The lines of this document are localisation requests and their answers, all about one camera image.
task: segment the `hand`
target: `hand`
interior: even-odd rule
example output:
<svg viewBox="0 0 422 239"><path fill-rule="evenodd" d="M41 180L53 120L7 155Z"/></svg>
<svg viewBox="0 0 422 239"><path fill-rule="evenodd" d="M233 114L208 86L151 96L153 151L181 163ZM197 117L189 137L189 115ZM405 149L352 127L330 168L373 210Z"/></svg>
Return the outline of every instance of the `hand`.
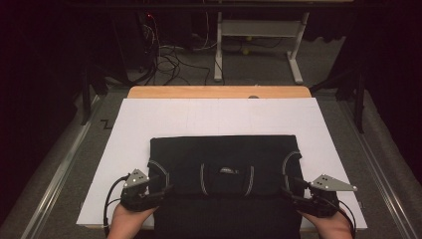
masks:
<svg viewBox="0 0 422 239"><path fill-rule="evenodd" d="M336 212L332 217L318 218L301 213L315 227L323 239L351 239L350 224L341 213Z"/></svg>
<svg viewBox="0 0 422 239"><path fill-rule="evenodd" d="M141 212L132 212L124 208L120 203L112 214L111 229L108 239L133 238L142 227L143 222L156 210L151 208Z"/></svg>

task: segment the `black cable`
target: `black cable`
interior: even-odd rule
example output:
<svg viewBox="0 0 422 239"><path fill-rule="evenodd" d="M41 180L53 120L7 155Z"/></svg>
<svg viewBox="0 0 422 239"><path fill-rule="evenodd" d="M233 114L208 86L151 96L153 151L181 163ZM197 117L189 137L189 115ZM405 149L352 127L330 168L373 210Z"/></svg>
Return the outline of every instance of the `black cable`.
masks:
<svg viewBox="0 0 422 239"><path fill-rule="evenodd" d="M184 79L184 78L182 78L182 77L180 77L180 76L175 76L175 77L172 77L171 79L169 79L169 80L167 80L167 82L165 82L163 85L164 86L168 86L168 84L171 82L171 81L173 81L174 79L181 79L181 80L183 80L188 86L191 86L190 85L190 83L186 80L186 79Z"/></svg>
<svg viewBox="0 0 422 239"><path fill-rule="evenodd" d="M175 63L175 62L171 61L167 56L161 56L161 57L167 59L166 62L168 62L171 65L173 65L173 68L170 69L170 70L172 70L171 78L169 80L167 80L163 84L164 86L167 86L171 81L173 81L174 79L176 79L178 77L178 75L180 73L180 67L179 67L179 63L178 62ZM159 72L162 73L162 74L170 75L170 74L166 73L166 71L160 70Z"/></svg>
<svg viewBox="0 0 422 239"><path fill-rule="evenodd" d="M167 53L167 55L171 55L174 51L176 51L176 46L172 42L168 44L172 44L172 46L170 47L169 45L164 45L164 46L161 46L161 49L170 49L171 51Z"/></svg>
<svg viewBox="0 0 422 239"><path fill-rule="evenodd" d="M148 71L145 73L145 75L137 78L136 80L134 80L133 82L138 85L138 83L143 82L143 81L147 81L148 79L150 79L157 71L157 68L155 67L155 64L152 63L152 65L148 68Z"/></svg>
<svg viewBox="0 0 422 239"><path fill-rule="evenodd" d="M113 201L109 202L109 203L108 203L108 206L110 206L112 203L117 202L117 201L120 201L120 198L115 199L115 200L113 200Z"/></svg>
<svg viewBox="0 0 422 239"><path fill-rule="evenodd" d="M157 69L158 69L157 56L155 56L154 62L153 62L152 65L155 68L154 74L152 74L152 76L146 80L145 84L143 84L144 86L147 86L151 80L154 82L154 85L155 85L155 75L156 75L156 72L157 72Z"/></svg>
<svg viewBox="0 0 422 239"><path fill-rule="evenodd" d="M208 80L208 76L210 75L211 69L206 68L206 67L193 66L193 65L189 65L189 64L187 64L187 63L184 63L184 62L182 62L182 60L180 60L180 59L177 57L177 53L176 53L175 51L174 51L174 57L177 59L177 61L179 61L179 63L181 63L182 65L184 65L184 66L186 66L186 67L191 67L191 68L197 68L197 69L203 69L203 70L206 70L206 71L207 71L207 75L205 76L205 79L204 79L204 86L206 86L206 85L207 85L207 80Z"/></svg>
<svg viewBox="0 0 422 239"><path fill-rule="evenodd" d="M348 212L350 212L351 218L353 219L353 225L354 225L354 231L356 230L356 219L354 218L353 212L350 210L350 208L342 201L338 200L345 208L347 208Z"/></svg>
<svg viewBox="0 0 422 239"><path fill-rule="evenodd" d="M113 185L112 187L109 189L108 195L106 196L106 200L105 200L105 211L104 211L104 215L103 215L103 228L105 230L105 238L108 237L108 233L109 233L109 227L108 227L108 218L106 217L106 211L108 209L109 206L109 198L111 197L111 193L114 190L114 188L121 182L121 181L126 181L129 178L130 174L128 176L123 176L121 178L119 178Z"/></svg>
<svg viewBox="0 0 422 239"><path fill-rule="evenodd" d="M351 222L351 220L350 220L350 217L348 217L348 215L343 211L343 210L341 210L341 208L339 208L338 206L336 206L336 205L334 205L332 202L330 202L329 200L327 200L327 199L325 199L325 198L323 198L323 197L317 197L317 199L320 199L320 200L322 200L322 201L324 201L324 202L326 202L326 203L328 203L330 206L332 206L333 208L335 208L335 210L337 210L341 215L343 215L344 216L344 218L347 220L347 222L348 222L348 224L350 225L350 234L351 234L351 238L354 238L355 237L355 234L356 234L356 228L355 228L355 224L353 224L352 222Z"/></svg>
<svg viewBox="0 0 422 239"><path fill-rule="evenodd" d="M162 61L162 62L159 62L158 63L158 72L169 72L169 71L173 71L174 72L175 69L179 67L179 63L178 62L171 61L168 57L173 57L173 56L171 56L171 55L161 56L161 58L164 58L167 61ZM173 68L165 69L165 70L159 69L159 65L161 65L163 63L170 63L171 65L173 65Z"/></svg>

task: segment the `cable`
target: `cable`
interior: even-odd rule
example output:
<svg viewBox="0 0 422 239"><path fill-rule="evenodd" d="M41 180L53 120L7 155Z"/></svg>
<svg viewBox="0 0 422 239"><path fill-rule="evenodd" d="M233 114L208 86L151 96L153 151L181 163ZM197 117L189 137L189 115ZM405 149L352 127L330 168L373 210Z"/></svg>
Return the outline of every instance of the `cable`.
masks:
<svg viewBox="0 0 422 239"><path fill-rule="evenodd" d="M205 43L204 43L204 46L202 47L202 49L204 49L207 46L208 38L209 38L209 34L210 34L210 24L209 24L208 12L205 12L205 16L207 18L207 38L205 40Z"/></svg>
<svg viewBox="0 0 422 239"><path fill-rule="evenodd" d="M150 14L147 13L146 15L147 17L149 17L150 19L152 19L152 21L154 22L154 27L155 27L155 36L156 36L156 42L158 44L158 57L160 56L160 52L159 52L159 48L160 48L160 43L159 43L159 38L158 38L158 28L157 28L157 23L155 22L155 18Z"/></svg>
<svg viewBox="0 0 422 239"><path fill-rule="evenodd" d="M138 85L138 83L146 81L150 79L153 75L155 75L157 71L157 68L154 63L151 64L151 66L148 68L148 71L145 73L145 75L139 77L138 79L134 80L133 82Z"/></svg>
<svg viewBox="0 0 422 239"><path fill-rule="evenodd" d="M168 86L168 84L171 82L171 81L173 81L174 79L181 79L181 80L183 80L188 86L191 86L190 85L190 83L186 80L186 79L184 79L184 78L182 78L182 77L180 77L180 76L175 76L175 77L172 77L171 79L169 79L167 82L165 82L163 85L164 86Z"/></svg>
<svg viewBox="0 0 422 239"><path fill-rule="evenodd" d="M182 65L186 66L186 67L191 67L191 68L197 68L197 69L203 69L207 71L207 75L205 76L204 79L204 86L207 85L207 80L208 80L208 76L210 75L211 69L206 68L206 67L197 67L197 66L193 66L193 65L189 65L187 63L182 62L178 57L177 57L177 53L174 52L174 57L179 61L179 63L181 63Z"/></svg>
<svg viewBox="0 0 422 239"><path fill-rule="evenodd" d="M167 61L162 61L160 63L158 63L158 65L163 64L163 63L170 63L173 68L168 69L168 70L158 70L158 72L165 74L165 75L171 75L171 78L169 80L167 80L163 85L167 86L171 81L173 81L174 79L176 79L180 73L180 67L179 67L179 63L178 62L173 62L171 61L167 56L161 56L161 58L166 59Z"/></svg>
<svg viewBox="0 0 422 239"><path fill-rule="evenodd" d="M108 203L108 206L110 206L112 203L117 202L117 201L120 201L120 198L115 199L115 200L113 200L113 201L109 202L109 203Z"/></svg>
<svg viewBox="0 0 422 239"><path fill-rule="evenodd" d="M149 27L149 26L147 26L147 25L145 25L145 24L143 24L143 27L145 27L146 29L148 29L148 32L147 32L147 35L146 35L146 37L145 37L145 39L148 39L148 37L149 37L149 32L151 32L151 46L149 47L149 49L151 49L152 48L152 46L154 45L154 42L155 42L155 34L154 34L154 31L152 30L152 28L151 27Z"/></svg>
<svg viewBox="0 0 422 239"><path fill-rule="evenodd" d="M342 201L338 200L345 208L347 208L348 212L350 212L351 218L353 219L353 225L354 225L354 231L356 230L356 219L354 218L353 212L350 210L350 208Z"/></svg>
<svg viewBox="0 0 422 239"><path fill-rule="evenodd" d="M106 217L106 212L109 206L109 198L111 197L111 193L114 190L114 188L121 182L121 181L126 181L129 178L130 174L127 176L123 176L121 178L119 178L113 185L112 187L109 189L108 195L106 196L106 200L105 200L105 211L104 211L104 215L103 215L103 228L105 230L105 237L108 236L109 233L109 227L108 227L108 218Z"/></svg>

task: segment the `black fabric bag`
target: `black fabric bag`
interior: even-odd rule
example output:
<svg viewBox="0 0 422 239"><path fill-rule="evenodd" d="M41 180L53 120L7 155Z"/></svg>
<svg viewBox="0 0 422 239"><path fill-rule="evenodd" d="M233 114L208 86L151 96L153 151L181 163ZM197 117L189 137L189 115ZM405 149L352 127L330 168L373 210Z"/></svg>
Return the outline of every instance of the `black fabric bag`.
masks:
<svg viewBox="0 0 422 239"><path fill-rule="evenodd" d="M294 135L153 138L149 191L173 192L155 211L157 238L300 238L302 216L283 198L303 178Z"/></svg>

